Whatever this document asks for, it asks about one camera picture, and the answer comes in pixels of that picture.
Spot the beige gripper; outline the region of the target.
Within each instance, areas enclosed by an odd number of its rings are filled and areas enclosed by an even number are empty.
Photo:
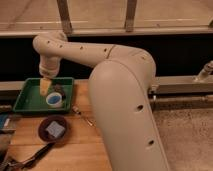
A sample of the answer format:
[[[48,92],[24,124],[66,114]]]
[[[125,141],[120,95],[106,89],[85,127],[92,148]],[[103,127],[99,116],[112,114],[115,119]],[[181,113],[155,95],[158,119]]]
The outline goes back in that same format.
[[[40,94],[46,96],[49,87],[52,83],[52,78],[56,77],[60,70],[60,58],[59,57],[40,57],[39,73],[45,78],[40,79]]]

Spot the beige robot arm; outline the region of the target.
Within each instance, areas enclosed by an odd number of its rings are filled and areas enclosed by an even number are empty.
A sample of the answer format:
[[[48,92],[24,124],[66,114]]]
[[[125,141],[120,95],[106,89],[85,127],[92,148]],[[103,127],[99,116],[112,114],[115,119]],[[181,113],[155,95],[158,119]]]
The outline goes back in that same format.
[[[170,171],[148,99],[156,65],[145,50],[70,42],[62,32],[33,39],[39,72],[52,79],[67,59],[93,68],[89,99],[112,171]]]

